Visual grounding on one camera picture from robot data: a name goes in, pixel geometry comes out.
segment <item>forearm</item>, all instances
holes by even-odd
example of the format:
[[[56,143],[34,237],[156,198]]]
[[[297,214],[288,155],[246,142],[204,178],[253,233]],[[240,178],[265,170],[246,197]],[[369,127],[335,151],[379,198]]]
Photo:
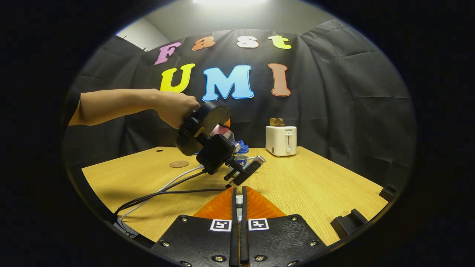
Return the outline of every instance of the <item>forearm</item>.
[[[158,101],[156,89],[115,89],[81,94],[76,121],[72,124],[96,125],[121,116],[152,109]]]

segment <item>white cable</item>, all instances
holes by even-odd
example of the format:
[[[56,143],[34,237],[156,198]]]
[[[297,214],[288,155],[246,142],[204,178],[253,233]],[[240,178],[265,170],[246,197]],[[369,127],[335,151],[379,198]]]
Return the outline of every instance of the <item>white cable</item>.
[[[173,180],[171,180],[170,182],[168,182],[167,184],[165,184],[160,190],[156,191],[156,193],[162,191],[163,189],[165,189],[166,187],[168,187],[169,185],[171,185],[172,183],[174,183],[176,180],[178,180],[178,179],[179,179],[180,177],[182,177],[183,175],[186,175],[186,174],[188,174],[188,173],[190,173],[190,172],[194,172],[194,171],[196,171],[196,170],[203,169],[203,168],[204,168],[203,164],[200,164],[198,167],[196,167],[196,168],[194,168],[194,169],[191,169],[191,170],[189,170],[189,171],[186,171],[186,172],[184,172],[184,173],[178,175],[178,176],[175,177]],[[122,215],[122,217],[120,218],[120,223],[122,224],[122,226],[124,227],[124,224],[123,224],[123,223],[124,223],[124,220],[123,220],[123,219],[125,218],[125,216],[129,215],[132,211],[134,211],[134,210],[140,208],[140,207],[143,206],[145,203],[147,203],[149,200],[150,200],[150,199],[148,199],[148,200],[142,202],[142,203],[141,203],[140,205],[138,205],[137,207],[135,207],[135,208],[129,210],[126,214]]]

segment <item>human arm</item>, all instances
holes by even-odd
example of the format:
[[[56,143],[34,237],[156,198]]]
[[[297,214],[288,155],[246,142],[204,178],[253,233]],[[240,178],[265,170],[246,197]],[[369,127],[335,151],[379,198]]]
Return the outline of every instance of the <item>human arm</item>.
[[[194,96],[157,89],[114,89],[82,93],[68,125],[97,125],[121,116],[153,109],[178,129],[183,119],[199,108]]]

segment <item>hand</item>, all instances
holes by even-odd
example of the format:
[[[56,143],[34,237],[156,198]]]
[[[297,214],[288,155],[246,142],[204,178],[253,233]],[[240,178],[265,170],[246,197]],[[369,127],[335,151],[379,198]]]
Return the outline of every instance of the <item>hand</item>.
[[[153,108],[164,122],[175,129],[181,127],[184,118],[200,108],[194,96],[175,92],[157,92]]]

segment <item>blue letter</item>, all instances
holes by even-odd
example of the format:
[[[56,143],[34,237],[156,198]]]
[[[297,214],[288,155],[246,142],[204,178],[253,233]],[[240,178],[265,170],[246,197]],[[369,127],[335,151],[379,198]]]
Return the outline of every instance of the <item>blue letter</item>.
[[[233,98],[252,98],[254,92],[251,91],[249,85],[249,65],[237,65],[226,77],[224,73],[218,67],[212,67],[203,71],[207,77],[206,81],[206,94],[203,96],[203,101],[212,101],[218,99],[214,88],[218,89],[218,92],[226,99],[231,92],[234,85],[234,92],[231,94]]]

